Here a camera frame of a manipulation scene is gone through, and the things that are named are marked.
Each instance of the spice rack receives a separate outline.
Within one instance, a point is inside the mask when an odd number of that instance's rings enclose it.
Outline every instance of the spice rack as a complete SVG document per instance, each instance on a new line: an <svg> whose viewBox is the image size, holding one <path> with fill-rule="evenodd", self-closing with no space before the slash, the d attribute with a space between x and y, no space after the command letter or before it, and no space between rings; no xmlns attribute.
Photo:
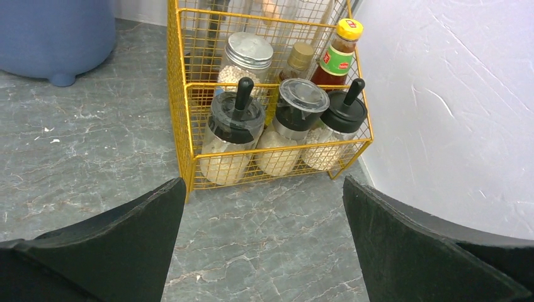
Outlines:
<svg viewBox="0 0 534 302"><path fill-rule="evenodd" d="M321 0L313 0L310 2L321 2ZM192 1L185 1L186 6ZM351 17L351 3L349 1L335 1L336 5L332 10L332 16L329 18L329 23L335 24L338 19ZM275 55L273 62L267 76L265 84L256 84L255 87L262 89L263 93L258 97L265 106L268 104L270 95L278 89L278 84L275 83L275 76L280 73L283 65L286 62L288 51L292 45L297 41L309 42L310 39L315 39L318 47L315 50L315 58L317 60L322 55L324 49L327 47L332 34L335 31L334 25L324 25L318 23L310 23L301 20L279 20L273 18L266 18L262 16L252 16L245 14L231 13L232 8L228 11L230 13L205 11L194 8L180 8L178 0L169 0L168 2L168 86L169 86L169 104L171 109L171 119L173 122L174 140L176 144L176 153L178 157L179 169L181 177L186 182L188 195L194 190L211 189L214 187L222 187L207 180L201 173L201 162L223 162L238 157L242 159L250 158L246 167L244 177L237 184L244 184L256 181L266 181L279 177L273 177L265 174L258 167L256 157L258 154L263 154L263 157L268 154L277 163L282 163L287 160L289 154L295 152L312 152L320 156L328 156L333 152L337 152L339 160L336 164L330 165L327 171L318 171L307 166L302 159L296 163L293 171L284 177L298 176L304 174L311 174L317 172L327 172L331 179L335 179L342 171L350 167L354 161L365 151L365 149L373 142L373 131L370 121L370 115L364 124L358 130L356 138L350 141L317 143L312 145L300 145L294 147L280 147L269 149L256 149L239 152L227 152L221 154L201 154L202 141L204 137L204 129L210 114L210 101L213 98L215 88L224 86L236 87L236 84L224 84L214 82L217 78L217 68L219 67L220 59L216 56L217 52L222 52L222 48L215 47L213 52L208 54L203 53L202 62L210 62L204 64L202 68L195 68L195 63L192 62L193 56L191 53L198 49L201 42L197 41L194 34L194 24L199 18L205 18L209 14L212 20L215 16L218 20L224 20L224 25L219 28L216 39L213 45L224 45L225 39L236 28L243 28L251 20L256 24L269 24L269 28L273 26L284 28L290 27L292 29L291 36L275 37L265 36L269 38ZM311 16L318 15L320 11L309 12ZM258 27L255 33L262 36L262 33L267 32L265 28ZM363 77L360 70L360 61L358 51L355 49L355 63L349 73L348 83L356 77ZM315 70L315 64L310 68L305 78L309 79ZM347 90L348 85L345 86L320 86L324 89ZM363 101L367 104L365 92L362 94ZM218 176L223 177L231 173L233 167L229 165L220 165Z"/></svg>

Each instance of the marble countertop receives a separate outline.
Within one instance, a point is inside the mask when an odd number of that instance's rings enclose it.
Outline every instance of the marble countertop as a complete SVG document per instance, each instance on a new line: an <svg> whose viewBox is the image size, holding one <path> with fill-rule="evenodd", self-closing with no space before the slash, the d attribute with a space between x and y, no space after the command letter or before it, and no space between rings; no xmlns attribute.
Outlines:
<svg viewBox="0 0 534 302"><path fill-rule="evenodd" d="M0 240L31 239L178 176L166 28L117 21L71 87L0 72ZM359 164L349 173L365 181ZM162 301L369 301L326 173L191 195Z"/></svg>

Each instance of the jar lid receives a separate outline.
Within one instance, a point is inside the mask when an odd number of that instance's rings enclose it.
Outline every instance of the jar lid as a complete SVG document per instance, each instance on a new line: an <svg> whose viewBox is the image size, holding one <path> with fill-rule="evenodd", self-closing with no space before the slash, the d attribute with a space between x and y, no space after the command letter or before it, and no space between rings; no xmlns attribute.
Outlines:
<svg viewBox="0 0 534 302"><path fill-rule="evenodd" d="M358 131L367 118L365 103L358 98L364 87L363 79L355 79L348 92L329 92L330 107L321 115L321 121L337 132Z"/></svg>
<svg viewBox="0 0 534 302"><path fill-rule="evenodd" d="M280 97L290 106L308 113L328 109L328 95L319 86L305 79L287 79L280 83Z"/></svg>
<svg viewBox="0 0 534 302"><path fill-rule="evenodd" d="M253 33L238 32L228 37L224 48L228 59L247 69L265 69L271 65L273 47Z"/></svg>
<svg viewBox="0 0 534 302"><path fill-rule="evenodd" d="M339 20L336 31L341 38L353 41L361 37L363 25L354 19L344 18Z"/></svg>
<svg viewBox="0 0 534 302"><path fill-rule="evenodd" d="M236 144L250 143L263 129L265 110L257 100L250 97L250 105L239 120L235 120L236 96L235 91L225 91L213 99L208 126L221 140Z"/></svg>
<svg viewBox="0 0 534 302"><path fill-rule="evenodd" d="M297 42L293 44L287 64L294 69L304 71L310 67L314 57L314 48L308 43Z"/></svg>

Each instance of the white powder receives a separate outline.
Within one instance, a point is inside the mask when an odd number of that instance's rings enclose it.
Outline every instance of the white powder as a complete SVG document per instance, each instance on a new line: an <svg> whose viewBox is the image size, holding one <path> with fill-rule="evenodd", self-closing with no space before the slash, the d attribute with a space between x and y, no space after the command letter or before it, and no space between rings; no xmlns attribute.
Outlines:
<svg viewBox="0 0 534 302"><path fill-rule="evenodd" d="M297 141L290 140L278 134L276 131L266 131L258 142L258 149L292 147ZM285 176L293 170L297 163L300 150L287 150L276 152L265 152L257 154L258 166L263 172L272 176Z"/></svg>
<svg viewBox="0 0 534 302"><path fill-rule="evenodd" d="M222 153L245 150L244 145L224 142L215 137L202 146L202 154ZM250 155L223 155L200 159L200 171L211 182L220 186L237 183L245 175L246 168L251 160Z"/></svg>
<svg viewBox="0 0 534 302"><path fill-rule="evenodd" d="M225 66L220 72L217 78L218 83L235 83L237 84L242 77L250 77L254 82L254 85L261 84L258 77L250 71L242 70L237 66L228 65ZM237 91L237 87L221 87L224 91ZM252 89L252 97L257 97L261 94L261 89L254 87Z"/></svg>
<svg viewBox="0 0 534 302"><path fill-rule="evenodd" d="M339 139L332 135L331 130L316 128L308 133L305 144L331 142L339 142ZM328 171L338 163L342 154L343 146L341 145L308 148L304 150L302 160L313 169Z"/></svg>

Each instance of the blue container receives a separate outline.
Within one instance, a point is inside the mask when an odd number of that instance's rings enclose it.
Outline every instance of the blue container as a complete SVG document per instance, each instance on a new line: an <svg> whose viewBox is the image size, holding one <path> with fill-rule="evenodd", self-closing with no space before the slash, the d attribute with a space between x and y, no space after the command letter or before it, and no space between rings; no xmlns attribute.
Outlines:
<svg viewBox="0 0 534 302"><path fill-rule="evenodd" d="M0 69L70 86L115 45L112 0L0 0Z"/></svg>

